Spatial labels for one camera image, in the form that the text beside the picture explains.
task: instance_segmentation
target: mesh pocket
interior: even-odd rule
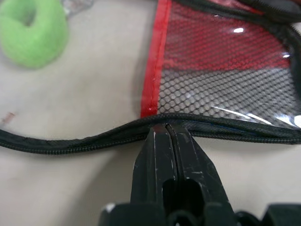
[[[153,75],[156,112],[144,100],[143,116],[180,112],[299,128],[290,54],[274,35],[174,1],[167,6],[164,51],[156,56],[160,73]]]

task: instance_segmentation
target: green foam ring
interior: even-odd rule
[[[59,0],[4,0],[0,5],[1,48],[18,65],[47,65],[63,52],[68,38]]]

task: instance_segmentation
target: red trim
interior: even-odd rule
[[[159,0],[146,66],[141,99],[141,117],[157,114],[161,70],[166,42],[171,0]]]

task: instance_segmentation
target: table surface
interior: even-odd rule
[[[139,118],[155,0],[98,0],[70,19],[63,55],[26,70],[0,54],[1,129],[30,137],[96,135]],[[271,202],[301,202],[301,146],[196,138],[234,210],[261,217]],[[126,202],[142,142],[44,156],[0,148],[0,225],[96,226]]]

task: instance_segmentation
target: white table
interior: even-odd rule
[[[72,139],[139,117],[155,0],[99,0],[70,20],[63,55],[26,70],[0,55],[1,129]],[[301,202],[301,146],[197,138],[235,210]],[[44,156],[0,148],[1,226],[96,226],[103,205],[130,197],[142,142],[104,152]]]

